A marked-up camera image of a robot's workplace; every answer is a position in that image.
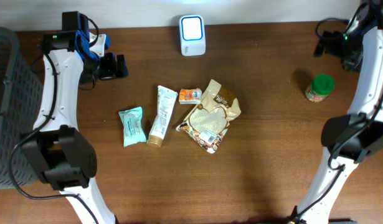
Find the green round item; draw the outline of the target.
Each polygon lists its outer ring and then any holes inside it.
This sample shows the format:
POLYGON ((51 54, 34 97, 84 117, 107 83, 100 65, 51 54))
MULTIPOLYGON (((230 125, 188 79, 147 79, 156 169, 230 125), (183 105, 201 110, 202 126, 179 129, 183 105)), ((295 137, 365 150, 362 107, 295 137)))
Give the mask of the green round item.
POLYGON ((320 74, 313 79, 305 90, 309 101, 319 103, 323 101, 335 87, 334 79, 327 74, 320 74))

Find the white cream tube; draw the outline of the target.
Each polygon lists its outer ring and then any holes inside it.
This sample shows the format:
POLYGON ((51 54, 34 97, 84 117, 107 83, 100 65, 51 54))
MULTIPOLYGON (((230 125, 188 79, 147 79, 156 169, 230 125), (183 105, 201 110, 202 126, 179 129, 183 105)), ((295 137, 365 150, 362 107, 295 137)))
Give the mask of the white cream tube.
POLYGON ((161 147, 163 139, 176 104, 178 93, 164 86, 158 86, 157 115, 149 132, 147 145, 150 147, 161 147))

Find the teal wipes packet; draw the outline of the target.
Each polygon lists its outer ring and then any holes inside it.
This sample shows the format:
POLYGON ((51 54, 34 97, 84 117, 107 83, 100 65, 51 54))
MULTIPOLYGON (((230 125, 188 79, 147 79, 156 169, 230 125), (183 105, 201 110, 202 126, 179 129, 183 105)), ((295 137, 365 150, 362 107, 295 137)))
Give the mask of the teal wipes packet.
POLYGON ((118 112, 123 124, 123 146, 127 147, 139 142, 146 142, 146 135, 141 126, 142 107, 118 112))

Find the small orange white box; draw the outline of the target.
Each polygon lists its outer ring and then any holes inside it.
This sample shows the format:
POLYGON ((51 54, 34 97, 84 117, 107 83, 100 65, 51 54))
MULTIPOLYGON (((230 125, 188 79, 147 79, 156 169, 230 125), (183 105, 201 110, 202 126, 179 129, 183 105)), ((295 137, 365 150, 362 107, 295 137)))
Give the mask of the small orange white box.
POLYGON ((201 102, 202 90, 195 89, 181 89, 179 92, 179 103, 197 105, 201 102))

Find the beige brown snack bag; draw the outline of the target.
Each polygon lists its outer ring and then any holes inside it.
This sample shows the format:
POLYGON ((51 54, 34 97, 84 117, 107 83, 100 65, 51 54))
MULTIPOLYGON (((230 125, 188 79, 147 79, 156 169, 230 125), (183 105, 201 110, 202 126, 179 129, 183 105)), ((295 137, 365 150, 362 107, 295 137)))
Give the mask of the beige brown snack bag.
POLYGON ((187 133, 201 148, 213 154, 218 149, 230 122, 241 114, 235 94, 211 80, 201 102, 191 110, 176 130, 187 133))

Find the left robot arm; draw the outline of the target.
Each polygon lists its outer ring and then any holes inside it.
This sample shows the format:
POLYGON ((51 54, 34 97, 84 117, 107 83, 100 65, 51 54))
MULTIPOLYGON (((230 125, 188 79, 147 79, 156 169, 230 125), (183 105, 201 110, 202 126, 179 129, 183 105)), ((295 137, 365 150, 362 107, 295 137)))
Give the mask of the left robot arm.
POLYGON ((33 131, 21 150, 37 178, 66 198, 82 223, 117 223, 99 191, 97 155, 80 134, 77 95, 80 85, 126 78, 124 55, 107 50, 106 34, 90 33, 92 20, 78 12, 62 14, 62 29, 46 34, 41 43, 45 67, 42 102, 33 131))

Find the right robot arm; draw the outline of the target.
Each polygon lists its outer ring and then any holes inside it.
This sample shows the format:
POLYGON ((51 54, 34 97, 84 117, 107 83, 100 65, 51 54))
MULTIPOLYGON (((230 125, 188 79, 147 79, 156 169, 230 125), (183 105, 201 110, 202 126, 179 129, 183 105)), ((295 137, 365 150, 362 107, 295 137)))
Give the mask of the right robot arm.
POLYGON ((383 149, 383 1, 361 1, 343 31, 316 31, 315 57, 331 54, 360 73, 348 112, 327 120, 323 155, 305 198, 285 223, 329 223, 331 209, 351 173, 383 149))

